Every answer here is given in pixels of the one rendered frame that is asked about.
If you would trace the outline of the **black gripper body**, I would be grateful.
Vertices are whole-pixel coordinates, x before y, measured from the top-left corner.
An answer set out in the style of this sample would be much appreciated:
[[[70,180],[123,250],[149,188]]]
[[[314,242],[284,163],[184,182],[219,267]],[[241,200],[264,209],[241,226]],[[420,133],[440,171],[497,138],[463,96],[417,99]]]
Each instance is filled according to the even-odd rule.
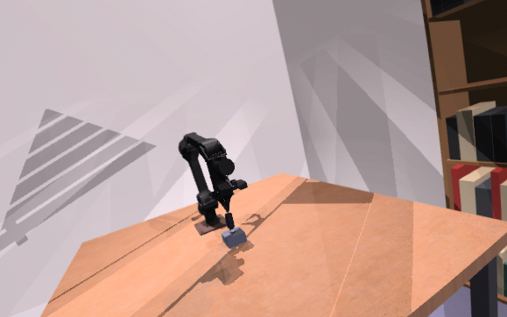
[[[218,192],[215,191],[215,178],[219,178],[219,180],[223,180],[224,176],[226,176],[226,175],[216,174],[216,175],[209,175],[209,176],[210,176],[214,191],[211,193],[208,193],[205,191],[205,192],[197,194],[196,199],[200,204],[204,204],[204,203],[209,202],[211,197],[214,197],[216,200],[221,198],[220,195],[218,194]],[[237,180],[236,182],[237,182],[237,187],[240,190],[243,190],[248,187],[246,181],[244,181],[244,180]]]

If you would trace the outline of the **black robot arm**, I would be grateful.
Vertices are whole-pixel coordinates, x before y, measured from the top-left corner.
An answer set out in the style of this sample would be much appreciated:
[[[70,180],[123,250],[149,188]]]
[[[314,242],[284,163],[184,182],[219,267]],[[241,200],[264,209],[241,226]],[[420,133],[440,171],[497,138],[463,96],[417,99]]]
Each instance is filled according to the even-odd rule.
[[[180,140],[178,150],[190,166],[199,193],[205,191],[211,193],[201,170],[198,160],[199,154],[207,163],[209,175],[226,175],[223,180],[215,178],[215,191],[218,192],[220,197],[232,195],[233,190],[237,190],[236,180],[229,180],[228,177],[234,172],[235,164],[227,158],[226,150],[216,138],[204,138],[195,132],[191,132],[185,134]],[[218,201],[215,201],[213,197],[207,203],[200,204],[198,202],[197,209],[200,215],[204,215],[206,227],[220,223],[215,212],[218,208]]]

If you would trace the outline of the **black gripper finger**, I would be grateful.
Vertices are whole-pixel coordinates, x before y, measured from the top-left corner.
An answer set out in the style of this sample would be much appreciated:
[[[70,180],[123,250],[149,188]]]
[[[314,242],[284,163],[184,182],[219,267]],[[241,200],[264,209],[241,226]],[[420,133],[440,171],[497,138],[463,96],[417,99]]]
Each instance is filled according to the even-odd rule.
[[[226,207],[226,204],[225,204],[225,201],[224,201],[224,198],[223,198],[223,197],[222,197],[222,198],[219,198],[219,199],[217,199],[217,200],[213,197],[213,199],[214,199],[215,201],[219,201],[219,202],[221,203],[222,207],[223,207],[223,208],[225,209],[225,211],[228,213],[228,209],[227,209],[227,207]]]
[[[234,195],[234,193],[233,193],[232,195]],[[226,204],[226,207],[227,207],[227,209],[228,209],[228,212],[229,212],[230,199],[231,199],[232,195],[227,195],[227,196],[224,196],[224,197],[223,197],[223,198],[224,198],[224,201],[225,201],[225,204]]]

